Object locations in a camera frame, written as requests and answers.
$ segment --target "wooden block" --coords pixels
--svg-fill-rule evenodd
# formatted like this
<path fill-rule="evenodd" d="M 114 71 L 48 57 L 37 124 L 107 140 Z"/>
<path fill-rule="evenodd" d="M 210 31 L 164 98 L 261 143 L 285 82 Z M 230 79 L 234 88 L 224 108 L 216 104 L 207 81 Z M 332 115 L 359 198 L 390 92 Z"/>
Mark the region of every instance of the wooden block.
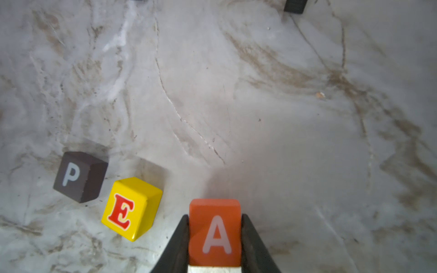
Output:
<path fill-rule="evenodd" d="M 240 266 L 241 207 L 232 199 L 194 199 L 190 204 L 192 266 Z"/>
<path fill-rule="evenodd" d="M 133 242 L 152 227 L 162 195 L 136 177 L 115 181 L 102 223 Z"/>
<path fill-rule="evenodd" d="M 53 188 L 79 203 L 94 200 L 107 168 L 108 163 L 84 152 L 66 152 Z"/>

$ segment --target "letter p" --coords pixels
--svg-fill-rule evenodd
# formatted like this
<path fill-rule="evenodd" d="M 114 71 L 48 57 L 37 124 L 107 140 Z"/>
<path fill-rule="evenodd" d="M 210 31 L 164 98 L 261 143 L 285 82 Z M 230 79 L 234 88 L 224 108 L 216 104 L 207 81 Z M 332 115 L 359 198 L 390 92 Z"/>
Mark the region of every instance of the letter p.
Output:
<path fill-rule="evenodd" d="M 74 164 L 73 162 L 68 163 L 67 171 L 65 172 L 64 180 L 62 181 L 62 185 L 67 186 L 68 181 L 76 181 L 79 178 L 80 169 L 79 166 Z"/>

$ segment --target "small debris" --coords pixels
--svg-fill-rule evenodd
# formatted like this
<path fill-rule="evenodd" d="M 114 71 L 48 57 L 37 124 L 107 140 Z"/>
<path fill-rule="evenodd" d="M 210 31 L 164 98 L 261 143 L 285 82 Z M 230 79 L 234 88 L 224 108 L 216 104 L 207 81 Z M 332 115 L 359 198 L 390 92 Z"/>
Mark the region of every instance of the small debris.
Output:
<path fill-rule="evenodd" d="M 321 99 L 321 100 L 326 99 L 326 96 L 325 96 L 325 94 L 323 92 L 317 92 L 316 93 L 316 97 L 318 99 Z"/>

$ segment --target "crack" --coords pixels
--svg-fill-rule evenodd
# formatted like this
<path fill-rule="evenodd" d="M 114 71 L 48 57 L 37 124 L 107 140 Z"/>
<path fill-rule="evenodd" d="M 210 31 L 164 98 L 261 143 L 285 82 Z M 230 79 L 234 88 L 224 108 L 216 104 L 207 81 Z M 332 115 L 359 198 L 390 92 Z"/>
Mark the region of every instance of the crack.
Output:
<path fill-rule="evenodd" d="M 342 248 L 344 250 L 344 254 L 346 255 L 347 259 L 349 260 L 349 262 L 351 263 L 351 265 L 354 268 L 354 272 L 355 273 L 360 273 L 360 271 L 357 268 L 357 265 L 355 264 L 354 259 L 352 259 L 352 257 L 350 256 L 350 254 L 349 254 L 349 252 L 347 250 L 347 247 L 346 247 L 346 245 L 343 242 L 343 239 L 338 235 L 338 233 L 335 231 L 335 229 L 332 227 L 332 225 L 329 223 L 329 221 L 322 214 L 320 209 L 316 205 L 314 205 L 314 208 L 316 209 L 318 217 L 323 221 L 323 223 L 326 225 L 326 227 L 329 229 L 329 231 L 334 235 L 334 237 L 338 241 L 338 243 L 342 246 Z"/>
<path fill-rule="evenodd" d="M 330 2 L 330 0 L 326 0 L 326 1 L 327 1 L 327 3 L 328 3 L 328 6 L 331 7 L 331 2 Z M 342 68 L 343 72 L 345 72 L 345 66 L 346 66 L 346 42 L 345 42 L 345 36 L 346 36 L 346 35 L 345 35 L 345 29 L 344 29 L 344 26 L 343 26 L 343 22 L 342 22 L 342 20 L 341 20 L 341 19 L 340 19 L 340 18 L 339 18 L 335 13 L 334 13 L 333 10 L 332 10 L 332 16 L 333 16 L 334 18 L 336 18 L 336 19 L 340 22 L 340 25 L 341 25 L 341 44 L 342 44 L 342 47 L 343 47 L 342 61 L 341 61 L 341 68 Z M 320 56 L 320 54 L 317 52 L 317 50 L 315 49 L 315 47 L 314 47 L 314 46 L 313 46 L 313 45 L 308 41 L 307 37 L 303 34 L 301 28 L 300 28 L 299 25 L 296 23 L 294 17 L 293 17 L 292 15 L 290 15 L 290 17 L 291 17 L 291 19 L 293 20 L 293 23 L 295 24 L 295 26 L 296 26 L 297 29 L 299 30 L 299 33 L 301 34 L 301 36 L 303 37 L 303 39 L 305 40 L 305 42 L 306 42 L 306 43 L 311 47 L 311 49 L 313 50 L 313 52 L 317 55 L 317 57 L 319 58 L 320 62 L 323 64 L 323 66 L 324 66 L 325 69 L 327 70 L 327 72 L 328 72 L 328 73 L 331 73 L 332 76 L 335 75 L 336 72 L 333 71 L 333 70 L 331 70 L 331 69 L 326 65 L 326 63 L 324 62 L 324 60 L 322 59 L 322 57 Z M 341 79 L 342 82 L 347 81 L 347 79 L 343 76 L 343 73 L 342 73 L 341 75 L 337 75 L 337 77 L 339 77 L 339 78 Z M 346 93 L 346 96 L 348 96 L 348 97 L 351 99 L 351 101 L 352 101 L 352 103 L 353 103 L 353 105 L 354 105 L 355 111 L 356 111 L 356 113 L 358 114 L 358 117 L 359 117 L 359 125 L 360 125 L 361 131 L 362 131 L 362 133 L 363 133 L 363 135 L 364 135 L 364 139 L 365 139 L 366 145 L 367 145 L 367 147 L 368 147 L 369 160 L 368 160 L 368 166 L 367 166 L 367 178 L 368 178 L 367 189 L 368 189 L 368 191 L 370 191 L 370 190 L 372 189 L 372 180 L 371 180 L 372 173 L 371 173 L 371 168 L 372 168 L 372 160 L 373 160 L 373 158 L 374 158 L 374 153 L 373 153 L 372 146 L 371 146 L 371 144 L 370 144 L 370 142 L 369 142 L 369 137 L 368 137 L 368 134 L 367 134 L 366 126 L 365 126 L 365 124 L 364 124 L 364 119 L 363 119 L 364 114 L 362 113 L 362 110 L 360 109 L 360 107 L 359 107 L 359 105 L 356 103 L 356 101 L 351 97 L 351 96 L 353 96 L 353 94 L 351 94 L 351 90 L 350 90 L 350 88 L 347 87 L 347 88 L 346 88 L 345 90 L 343 90 L 343 91 Z"/>
<path fill-rule="evenodd" d="M 432 154 L 432 156 L 433 156 L 434 158 L 437 159 L 437 154 L 436 154 L 433 150 L 431 150 L 431 148 L 429 147 L 429 145 L 428 145 L 427 143 L 425 143 L 425 141 L 423 141 L 423 140 L 418 140 L 418 142 L 419 142 L 420 144 L 422 144 L 423 147 L 425 147 L 425 149 L 427 149 L 427 150 Z"/>
<path fill-rule="evenodd" d="M 205 116 L 203 115 L 203 113 L 202 113 L 202 117 L 203 117 L 203 120 L 204 120 L 204 122 L 206 123 L 206 125 L 208 125 L 208 127 L 211 129 L 211 131 L 214 133 L 214 134 L 216 134 L 222 141 L 223 141 L 223 143 L 225 143 L 226 144 L 226 146 L 228 146 L 228 148 L 233 152 L 233 153 L 237 153 L 232 147 L 231 147 L 231 145 L 230 145 L 230 143 L 228 143 L 228 141 L 223 137 L 223 136 L 221 136 L 209 123 L 208 123 L 208 121 L 206 120 L 206 118 L 205 118 Z"/>
<path fill-rule="evenodd" d="M 365 91 L 360 91 L 354 88 L 354 86 L 346 79 L 344 76 L 344 71 L 332 71 L 329 70 L 329 73 L 331 74 L 328 79 L 328 85 L 335 86 L 339 90 L 344 92 L 344 95 L 349 99 L 354 106 L 355 112 L 357 114 L 358 118 L 358 125 L 360 127 L 361 136 L 364 139 L 364 142 L 366 143 L 366 146 L 368 148 L 368 164 L 367 164 L 367 177 L 368 177 L 368 183 L 367 183 L 367 190 L 370 191 L 372 188 L 372 180 L 371 180 L 371 165 L 372 160 L 374 158 L 373 148 L 369 141 L 369 136 L 367 132 L 366 125 L 364 123 L 364 117 L 366 115 L 366 105 L 368 103 L 367 93 Z"/>
<path fill-rule="evenodd" d="M 28 195 L 28 201 L 27 201 L 27 205 L 26 205 L 26 210 L 24 211 L 23 222 L 26 222 L 26 215 L 27 215 L 27 211 L 29 210 L 29 205 L 30 205 L 31 191 L 29 192 L 29 195 Z"/>
<path fill-rule="evenodd" d="M 307 37 L 303 34 L 302 30 L 300 29 L 299 25 L 296 23 L 294 17 L 290 14 L 291 19 L 293 20 L 293 23 L 295 24 L 295 26 L 298 28 L 299 33 L 302 35 L 303 39 L 305 40 L 305 42 L 311 47 L 311 49 L 313 50 L 313 52 L 317 55 L 317 57 L 319 58 L 320 62 L 323 64 L 323 66 L 325 67 L 326 70 L 330 71 L 330 69 L 328 68 L 328 66 L 326 65 L 326 63 L 324 62 L 324 60 L 322 59 L 322 57 L 320 56 L 320 54 L 317 52 L 317 50 L 315 49 L 315 47 L 308 41 Z"/>
<path fill-rule="evenodd" d="M 35 248 L 35 252 L 38 255 L 44 256 L 44 253 L 42 252 L 42 250 L 32 240 L 29 243 Z"/>
<path fill-rule="evenodd" d="M 0 215 L 0 227 L 4 228 L 12 228 L 18 231 L 21 231 L 23 234 L 33 235 L 33 236 L 42 236 L 42 228 L 33 227 L 31 225 L 24 226 L 18 223 L 12 222 L 6 217 Z"/>
<path fill-rule="evenodd" d="M 93 4 L 91 3 L 91 0 L 85 0 L 85 2 L 90 7 L 90 27 L 91 27 L 92 30 L 94 30 L 94 28 L 93 28 L 94 7 L 93 7 Z M 96 41 L 92 39 L 91 33 L 90 33 L 90 29 L 88 27 L 87 27 L 87 32 L 88 32 L 88 39 L 90 40 L 88 44 L 90 45 L 90 48 L 92 50 L 92 48 L 94 47 Z"/>
<path fill-rule="evenodd" d="M 344 30 L 343 20 L 341 20 L 340 17 L 338 17 L 335 14 L 334 9 L 333 9 L 332 4 L 331 4 L 331 1 L 330 0 L 326 0 L 326 2 L 328 3 L 328 6 L 331 8 L 332 17 L 334 17 L 335 19 L 337 19 L 340 22 L 340 26 L 341 26 L 341 46 L 343 47 L 342 59 L 341 59 L 341 68 L 344 70 L 344 68 L 346 66 L 346 34 L 345 34 L 345 30 Z"/>
<path fill-rule="evenodd" d="M 184 152 L 185 152 L 185 154 L 187 155 L 187 156 L 190 156 L 190 154 L 185 150 L 185 147 L 184 147 L 184 145 L 182 144 L 182 141 L 180 140 L 180 138 L 177 136 L 177 134 L 173 131 L 173 135 L 174 135 L 174 137 L 176 137 L 176 139 L 179 141 L 179 144 L 180 144 L 180 146 L 182 147 L 182 149 L 184 150 Z"/>
<path fill-rule="evenodd" d="M 223 84 L 223 90 L 225 92 L 225 101 L 226 101 L 226 110 L 228 111 L 228 124 L 229 124 L 229 133 L 228 133 L 228 137 L 231 136 L 231 116 L 229 115 L 229 108 L 228 108 L 228 102 L 226 99 L 226 88 L 225 85 Z"/>
<path fill-rule="evenodd" d="M 365 30 L 365 28 L 355 22 L 355 25 L 358 27 L 358 29 L 361 30 L 361 32 L 366 36 L 367 40 L 370 42 L 372 48 L 374 50 L 376 50 L 376 52 L 378 52 L 379 54 L 381 54 L 381 56 L 388 58 L 387 54 L 384 52 L 384 50 L 382 50 L 382 48 L 378 45 L 378 43 L 370 36 L 370 34 L 367 32 L 367 30 Z"/>
<path fill-rule="evenodd" d="M 10 185 L 10 178 L 12 177 L 12 175 L 14 174 L 14 172 L 16 170 L 18 170 L 19 168 L 21 168 L 24 165 L 24 163 L 21 163 L 20 165 L 14 167 L 13 169 L 11 169 L 7 175 L 7 179 L 9 180 L 9 185 Z"/>
<path fill-rule="evenodd" d="M 58 40 L 58 42 L 60 42 L 63 46 L 64 46 L 64 48 L 67 48 L 66 46 L 65 46 L 65 44 L 61 41 L 61 39 L 59 38 L 59 35 L 58 35 L 58 33 L 56 32 L 56 30 L 55 30 L 55 28 L 52 26 L 52 24 L 51 23 L 49 23 L 50 24 L 50 28 L 53 30 L 53 33 L 55 33 L 55 38 Z"/>
<path fill-rule="evenodd" d="M 182 116 L 179 114 L 179 112 L 177 111 L 176 107 L 174 106 L 174 103 L 171 101 L 170 97 L 167 94 L 167 91 L 164 88 L 164 84 L 163 84 L 163 79 L 161 76 L 161 69 L 160 69 L 160 65 L 158 62 L 158 50 L 159 50 L 159 38 L 160 38 L 160 29 L 159 29 L 159 25 L 158 25 L 158 19 L 156 17 L 156 8 L 155 8 L 155 1 L 153 2 L 153 10 L 154 10 L 154 18 L 155 18 L 155 28 L 156 28 L 156 52 L 155 52 L 155 63 L 156 66 L 158 68 L 158 76 L 160 79 L 160 84 L 161 87 L 163 89 L 164 95 L 166 96 L 167 100 L 170 102 L 171 106 L 173 107 L 174 111 L 176 112 L 176 115 L 179 117 L 180 121 L 183 121 L 191 130 L 193 130 L 196 134 L 199 135 L 199 137 L 203 140 L 203 142 L 205 142 L 206 145 L 208 145 L 208 147 L 214 151 L 214 153 L 221 159 L 221 161 L 223 162 L 223 164 L 225 165 L 226 162 L 225 160 L 219 155 L 219 153 L 217 152 L 217 150 L 208 143 L 208 141 L 206 141 L 206 139 L 188 122 L 186 121 L 184 118 L 182 118 Z"/>

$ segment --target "orange block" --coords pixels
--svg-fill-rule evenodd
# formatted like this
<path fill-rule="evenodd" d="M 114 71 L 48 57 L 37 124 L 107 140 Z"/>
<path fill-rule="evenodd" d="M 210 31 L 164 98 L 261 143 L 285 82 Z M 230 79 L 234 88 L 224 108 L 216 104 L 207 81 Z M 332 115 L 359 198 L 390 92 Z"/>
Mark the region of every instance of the orange block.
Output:
<path fill-rule="evenodd" d="M 190 204 L 192 266 L 241 265 L 241 206 L 233 199 L 194 199 Z"/>

